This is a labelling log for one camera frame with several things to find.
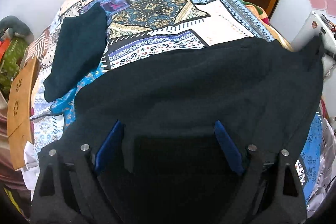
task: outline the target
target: black cloth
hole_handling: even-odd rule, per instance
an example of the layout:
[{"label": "black cloth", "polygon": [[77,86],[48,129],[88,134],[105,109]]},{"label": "black cloth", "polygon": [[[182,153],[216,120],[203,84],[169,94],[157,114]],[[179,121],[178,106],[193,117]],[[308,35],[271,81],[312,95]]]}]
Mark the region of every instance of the black cloth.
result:
[{"label": "black cloth", "polygon": [[244,167],[248,144],[265,162],[287,149],[295,163],[322,93],[320,43],[289,52],[278,41],[243,38],[124,65],[80,90],[76,121],[62,139],[94,142],[120,120],[122,160],[98,178],[121,219],[212,223],[240,181],[216,141],[215,121]]},{"label": "black cloth", "polygon": [[63,19],[51,73],[44,81],[47,102],[64,96],[98,66],[106,46],[106,28],[100,3],[82,15]]}]

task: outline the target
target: metal screw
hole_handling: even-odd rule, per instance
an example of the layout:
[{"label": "metal screw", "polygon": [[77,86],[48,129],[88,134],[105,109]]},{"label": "metal screw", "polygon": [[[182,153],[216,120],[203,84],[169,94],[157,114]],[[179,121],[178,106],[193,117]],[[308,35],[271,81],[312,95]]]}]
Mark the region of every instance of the metal screw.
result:
[{"label": "metal screw", "polygon": [[288,152],[288,150],[283,149],[283,150],[281,150],[281,154],[283,154],[284,156],[288,156],[289,152]]},{"label": "metal screw", "polygon": [[53,156],[53,155],[55,155],[56,154],[56,150],[55,149],[51,149],[50,151],[49,151],[49,156]]},{"label": "metal screw", "polygon": [[254,145],[254,144],[249,144],[247,146],[247,149],[250,150],[250,151],[256,151],[257,150],[257,147]]},{"label": "metal screw", "polygon": [[82,150],[82,151],[86,151],[86,150],[88,150],[89,148],[90,148],[90,146],[89,146],[88,144],[86,144],[86,143],[81,145],[81,150]]}]

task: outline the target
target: bed sheet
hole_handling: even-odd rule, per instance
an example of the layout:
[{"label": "bed sheet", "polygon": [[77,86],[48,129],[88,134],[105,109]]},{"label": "bed sheet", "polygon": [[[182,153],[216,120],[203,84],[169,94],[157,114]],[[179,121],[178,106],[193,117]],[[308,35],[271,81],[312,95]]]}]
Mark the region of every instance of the bed sheet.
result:
[{"label": "bed sheet", "polygon": [[[101,62],[66,95],[48,103],[44,99],[43,82],[51,72],[63,19],[85,13],[96,2],[100,2],[108,19],[106,49]],[[269,42],[277,39],[292,51],[290,44],[263,20],[265,18],[264,10],[260,13],[258,7],[242,0],[66,0],[51,25],[27,50],[26,61],[37,55],[41,64],[31,95],[35,154],[61,138],[66,127],[76,119],[74,97],[78,91],[109,70],[164,51],[202,48],[243,37],[256,36]],[[299,161],[300,166],[304,166],[302,185],[307,189],[311,184],[313,187],[314,172],[319,168],[320,128],[317,113],[308,136],[309,145],[304,149],[310,161],[305,160],[306,157]]]}]

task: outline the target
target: pink heart decal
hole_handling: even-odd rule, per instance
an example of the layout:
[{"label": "pink heart decal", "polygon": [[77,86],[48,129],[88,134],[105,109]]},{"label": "pink heart decal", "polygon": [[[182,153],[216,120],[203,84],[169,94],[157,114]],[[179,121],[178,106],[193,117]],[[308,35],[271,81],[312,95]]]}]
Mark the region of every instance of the pink heart decal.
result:
[{"label": "pink heart decal", "polygon": [[309,0],[311,7],[317,10],[325,10],[328,7],[326,0]]},{"label": "pink heart decal", "polygon": [[336,17],[336,0],[326,0],[328,4],[327,14]]}]

